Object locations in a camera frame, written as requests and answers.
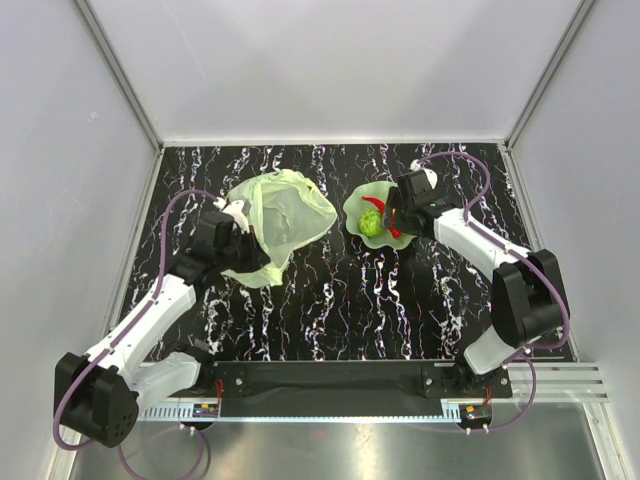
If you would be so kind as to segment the aluminium frame rail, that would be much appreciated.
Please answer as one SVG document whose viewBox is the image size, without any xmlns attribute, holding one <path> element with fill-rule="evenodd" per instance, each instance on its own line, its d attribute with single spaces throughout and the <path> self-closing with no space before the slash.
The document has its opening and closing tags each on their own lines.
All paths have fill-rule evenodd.
<svg viewBox="0 0 640 480">
<path fill-rule="evenodd" d="M 149 115 L 146 113 L 138 95 L 133 88 L 117 54 L 102 26 L 90 1 L 73 0 L 82 22 L 87 28 L 96 48 L 104 61 L 116 86 L 122 94 L 138 127 L 146 138 L 154 152 L 159 152 L 163 147 L 163 140 L 157 133 Z"/>
</svg>

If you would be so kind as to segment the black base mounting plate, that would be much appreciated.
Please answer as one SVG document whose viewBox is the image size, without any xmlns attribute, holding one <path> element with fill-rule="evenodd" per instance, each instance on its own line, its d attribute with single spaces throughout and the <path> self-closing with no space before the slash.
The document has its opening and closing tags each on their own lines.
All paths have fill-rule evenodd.
<svg viewBox="0 0 640 480">
<path fill-rule="evenodd" d="M 443 400 L 510 399 L 503 369 L 474 377 L 442 360 L 216 362 L 222 415 L 231 417 L 426 417 Z"/>
</svg>

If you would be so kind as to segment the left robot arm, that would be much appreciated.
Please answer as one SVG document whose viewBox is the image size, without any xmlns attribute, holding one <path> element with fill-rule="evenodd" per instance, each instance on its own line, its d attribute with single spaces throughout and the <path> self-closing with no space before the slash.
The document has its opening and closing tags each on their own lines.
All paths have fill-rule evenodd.
<svg viewBox="0 0 640 480">
<path fill-rule="evenodd" d="M 187 247 L 161 262 L 154 287 L 113 331 L 84 354 L 66 353 L 54 375 L 56 443 L 68 427 L 108 448 L 131 432 L 138 415 L 171 394 L 196 396 L 215 386 L 206 354 L 183 348 L 151 367 L 143 364 L 165 332 L 194 307 L 226 271 L 252 273 L 268 261 L 248 220 L 248 202 L 226 203 L 206 213 Z"/>
</svg>

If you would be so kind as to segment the light green plastic bag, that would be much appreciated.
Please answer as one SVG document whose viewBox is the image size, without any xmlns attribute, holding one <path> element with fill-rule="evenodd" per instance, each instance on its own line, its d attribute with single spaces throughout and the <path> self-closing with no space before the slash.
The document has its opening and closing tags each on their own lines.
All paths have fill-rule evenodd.
<svg viewBox="0 0 640 480">
<path fill-rule="evenodd" d="M 242 212 L 269 262 L 252 273 L 232 269 L 223 275 L 253 289 L 282 285 L 293 252 L 323 237 L 337 220 L 316 184 L 290 169 L 250 178 L 231 189 L 227 200 L 245 203 Z"/>
</svg>

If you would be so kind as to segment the red fruit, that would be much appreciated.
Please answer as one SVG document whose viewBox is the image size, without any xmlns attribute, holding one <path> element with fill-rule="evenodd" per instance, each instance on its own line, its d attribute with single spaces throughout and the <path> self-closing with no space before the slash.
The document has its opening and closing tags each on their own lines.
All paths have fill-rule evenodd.
<svg viewBox="0 0 640 480">
<path fill-rule="evenodd" d="M 371 197 L 371 196 L 363 196 L 362 199 L 365 202 L 368 202 L 371 205 L 373 205 L 374 206 L 373 210 L 378 210 L 382 214 L 382 221 L 383 221 L 383 215 L 385 213 L 385 203 L 382 200 L 375 197 Z M 402 234 L 392 226 L 388 226 L 388 227 L 384 226 L 384 228 L 390 232 L 391 236 L 394 239 L 397 239 L 402 236 Z"/>
</svg>

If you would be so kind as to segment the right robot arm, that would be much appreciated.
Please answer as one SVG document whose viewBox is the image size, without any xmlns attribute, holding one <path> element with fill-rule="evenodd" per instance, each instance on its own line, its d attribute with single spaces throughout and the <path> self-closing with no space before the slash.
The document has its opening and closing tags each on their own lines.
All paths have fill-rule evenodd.
<svg viewBox="0 0 640 480">
<path fill-rule="evenodd" d="M 568 332 L 569 307 L 557 257 L 507 242 L 440 195 L 428 171 L 398 178 L 389 190 L 383 222 L 454 250 L 491 281 L 491 326 L 466 347 L 447 376 L 463 395 L 480 394 L 524 348 L 558 329 Z"/>
</svg>

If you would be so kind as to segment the light green wavy bowl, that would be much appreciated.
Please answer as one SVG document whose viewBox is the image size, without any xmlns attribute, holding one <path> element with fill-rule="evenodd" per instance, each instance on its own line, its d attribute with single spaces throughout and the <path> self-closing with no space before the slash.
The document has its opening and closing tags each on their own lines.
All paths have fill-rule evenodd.
<svg viewBox="0 0 640 480">
<path fill-rule="evenodd" d="M 383 213 L 389 191 L 395 182 L 375 181 L 356 187 L 343 204 L 346 230 L 359 237 L 370 249 L 406 248 L 414 236 L 383 225 Z"/>
</svg>

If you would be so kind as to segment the green fruit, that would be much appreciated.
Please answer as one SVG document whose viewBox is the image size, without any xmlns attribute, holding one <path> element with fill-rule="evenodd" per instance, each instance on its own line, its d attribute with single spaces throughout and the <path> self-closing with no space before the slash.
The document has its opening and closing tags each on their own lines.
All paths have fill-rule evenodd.
<svg viewBox="0 0 640 480">
<path fill-rule="evenodd" d="M 382 214 L 378 210 L 367 210 L 358 219 L 359 233 L 367 238 L 378 237 L 385 231 Z"/>
</svg>

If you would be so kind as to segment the black marble pattern mat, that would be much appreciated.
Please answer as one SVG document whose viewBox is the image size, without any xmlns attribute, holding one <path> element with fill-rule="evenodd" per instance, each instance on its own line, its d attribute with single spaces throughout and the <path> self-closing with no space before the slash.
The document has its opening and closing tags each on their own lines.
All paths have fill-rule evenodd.
<svg viewBox="0 0 640 480">
<path fill-rule="evenodd" d="M 353 190 L 391 181 L 429 157 L 449 197 L 488 194 L 474 216 L 522 246 L 530 241 L 500 146 L 423 143 L 302 146 L 186 146 L 164 152 L 124 300 L 130 310 L 152 286 L 159 243 L 171 251 L 194 231 L 206 194 L 291 169 L 341 208 Z M 223 279 L 151 349 L 199 344 L 223 361 L 448 359 L 491 323 L 490 284 L 454 251 L 416 239 L 401 251 L 372 250 L 337 221 L 294 252 L 283 284 L 249 289 Z"/>
</svg>

